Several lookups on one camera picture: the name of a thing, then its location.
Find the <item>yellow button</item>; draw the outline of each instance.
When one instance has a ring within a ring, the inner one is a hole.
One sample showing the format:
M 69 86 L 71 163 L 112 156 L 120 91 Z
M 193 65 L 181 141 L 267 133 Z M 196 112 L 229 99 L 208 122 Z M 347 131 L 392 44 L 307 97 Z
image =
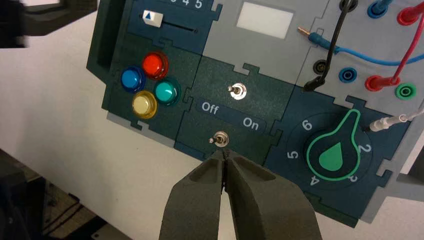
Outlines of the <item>yellow button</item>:
M 132 110 L 141 119 L 151 119 L 158 110 L 158 103 L 151 92 L 139 91 L 132 99 Z

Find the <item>green knob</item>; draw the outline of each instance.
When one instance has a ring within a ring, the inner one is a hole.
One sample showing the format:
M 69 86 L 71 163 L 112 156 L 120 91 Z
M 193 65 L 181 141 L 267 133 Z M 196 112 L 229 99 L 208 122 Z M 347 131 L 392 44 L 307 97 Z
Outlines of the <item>green knob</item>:
M 315 175 L 328 181 L 340 181 L 358 170 L 361 155 L 355 133 L 360 116 L 358 110 L 349 110 L 333 131 L 319 135 L 309 144 L 306 161 Z

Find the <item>control panel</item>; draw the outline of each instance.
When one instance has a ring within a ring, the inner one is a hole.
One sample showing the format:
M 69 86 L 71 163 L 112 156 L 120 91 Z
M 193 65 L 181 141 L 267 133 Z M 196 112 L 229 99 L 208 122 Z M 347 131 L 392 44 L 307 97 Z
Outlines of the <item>control panel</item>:
M 120 124 L 201 161 L 238 152 L 355 227 L 387 196 L 424 201 L 401 173 L 424 130 L 423 12 L 406 0 L 103 0 L 87 68 Z

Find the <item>white table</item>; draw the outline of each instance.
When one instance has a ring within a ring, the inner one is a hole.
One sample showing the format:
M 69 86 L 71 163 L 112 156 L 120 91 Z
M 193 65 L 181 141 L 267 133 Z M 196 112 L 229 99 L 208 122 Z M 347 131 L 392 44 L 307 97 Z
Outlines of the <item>white table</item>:
M 129 237 L 158 239 L 172 186 L 200 161 L 106 119 L 105 85 L 86 69 L 95 19 L 0 49 L 0 148 Z M 424 239 L 422 202 L 387 198 L 355 229 L 316 216 L 324 240 Z M 226 194 L 219 239 L 235 239 Z

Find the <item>red button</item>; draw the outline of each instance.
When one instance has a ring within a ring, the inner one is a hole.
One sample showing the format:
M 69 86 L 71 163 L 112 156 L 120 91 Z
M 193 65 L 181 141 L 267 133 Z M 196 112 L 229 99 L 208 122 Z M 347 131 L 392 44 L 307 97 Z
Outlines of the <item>red button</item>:
M 162 52 L 149 52 L 143 59 L 142 68 L 148 78 L 161 80 L 168 73 L 168 58 Z

